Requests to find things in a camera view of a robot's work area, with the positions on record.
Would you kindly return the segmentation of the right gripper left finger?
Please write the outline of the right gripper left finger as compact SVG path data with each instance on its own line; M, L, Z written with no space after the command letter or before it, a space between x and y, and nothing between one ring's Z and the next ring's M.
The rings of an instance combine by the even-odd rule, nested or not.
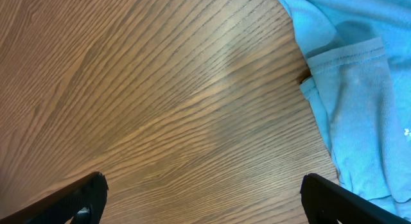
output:
M99 224L108 190L105 176L96 171L2 218L1 224Z

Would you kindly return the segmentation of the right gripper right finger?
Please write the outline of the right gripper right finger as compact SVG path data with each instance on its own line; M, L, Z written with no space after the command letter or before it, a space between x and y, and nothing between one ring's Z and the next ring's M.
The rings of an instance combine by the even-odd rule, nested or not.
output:
M300 194L309 224L409 224L315 173L304 176Z

